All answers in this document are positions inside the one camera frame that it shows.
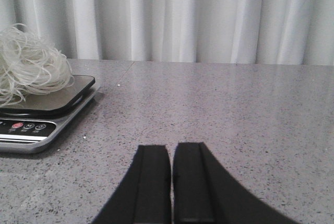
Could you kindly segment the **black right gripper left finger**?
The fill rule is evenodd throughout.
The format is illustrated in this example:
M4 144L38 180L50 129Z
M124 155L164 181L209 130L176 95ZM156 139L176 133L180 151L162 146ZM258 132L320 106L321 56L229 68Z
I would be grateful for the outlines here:
M171 167L164 145L140 145L93 223L171 223Z

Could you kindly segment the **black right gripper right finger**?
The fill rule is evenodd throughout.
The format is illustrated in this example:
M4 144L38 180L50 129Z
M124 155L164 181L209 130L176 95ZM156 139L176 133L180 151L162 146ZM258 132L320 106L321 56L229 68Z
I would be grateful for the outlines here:
M173 161L175 223L294 223L231 176L204 143L179 143Z

